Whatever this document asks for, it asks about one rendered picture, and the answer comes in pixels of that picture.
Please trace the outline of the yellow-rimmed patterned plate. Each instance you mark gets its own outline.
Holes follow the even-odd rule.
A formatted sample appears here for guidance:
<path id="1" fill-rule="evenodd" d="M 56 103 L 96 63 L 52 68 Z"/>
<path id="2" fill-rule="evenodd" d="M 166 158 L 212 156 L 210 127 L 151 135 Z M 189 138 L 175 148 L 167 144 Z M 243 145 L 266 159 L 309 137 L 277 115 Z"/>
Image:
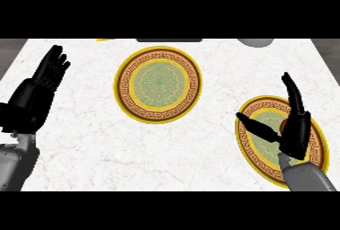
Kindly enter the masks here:
<path id="1" fill-rule="evenodd" d="M 114 97 L 130 118 L 164 124 L 182 118 L 203 91 L 203 73 L 192 57 L 167 46 L 141 49 L 114 77 Z"/>
<path id="2" fill-rule="evenodd" d="M 281 122 L 290 115 L 288 100 L 274 96 L 260 95 L 252 98 L 240 108 L 240 112 L 250 118 L 266 124 L 280 134 Z M 240 149 L 249 164 L 263 178 L 281 187 L 287 187 L 280 166 L 280 144 L 269 143 L 263 138 L 246 130 L 243 122 L 235 121 L 235 133 Z M 330 149 L 327 139 L 322 134 L 317 121 L 311 120 L 311 137 L 308 142 L 308 151 L 305 160 L 290 159 L 290 164 L 297 165 L 303 162 L 312 162 L 322 170 L 328 171 Z"/>

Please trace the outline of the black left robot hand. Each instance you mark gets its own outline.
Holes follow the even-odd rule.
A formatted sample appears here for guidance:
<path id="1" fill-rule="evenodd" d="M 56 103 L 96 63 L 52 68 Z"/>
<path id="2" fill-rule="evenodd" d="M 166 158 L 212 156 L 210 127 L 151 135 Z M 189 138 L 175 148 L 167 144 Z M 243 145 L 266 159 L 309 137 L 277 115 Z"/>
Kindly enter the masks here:
<path id="1" fill-rule="evenodd" d="M 5 133 L 34 134 L 43 127 L 70 65 L 62 46 L 53 45 L 33 77 L 21 82 L 8 103 L 0 102 L 0 128 Z"/>

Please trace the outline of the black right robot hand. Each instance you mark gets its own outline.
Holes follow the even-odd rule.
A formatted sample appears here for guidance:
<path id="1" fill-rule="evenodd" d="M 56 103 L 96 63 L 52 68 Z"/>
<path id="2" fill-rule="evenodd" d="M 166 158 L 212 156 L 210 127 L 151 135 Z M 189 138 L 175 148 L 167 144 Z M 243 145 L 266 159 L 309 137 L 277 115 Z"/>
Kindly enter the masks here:
<path id="1" fill-rule="evenodd" d="M 302 94 L 288 73 L 284 73 L 281 80 L 287 87 L 291 108 L 281 135 L 268 125 L 250 119 L 243 113 L 238 112 L 237 117 L 249 132 L 269 143 L 278 142 L 280 150 L 294 159 L 303 160 L 311 136 L 311 113 L 305 110 Z"/>

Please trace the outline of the grey rounded object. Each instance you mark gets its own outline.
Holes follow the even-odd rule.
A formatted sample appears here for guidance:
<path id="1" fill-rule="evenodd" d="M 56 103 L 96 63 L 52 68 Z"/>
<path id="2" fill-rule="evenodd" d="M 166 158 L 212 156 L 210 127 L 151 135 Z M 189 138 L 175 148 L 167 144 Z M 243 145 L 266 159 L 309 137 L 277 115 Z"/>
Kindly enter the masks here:
<path id="1" fill-rule="evenodd" d="M 240 42 L 253 48 L 263 48 L 272 43 L 274 39 L 240 39 Z"/>

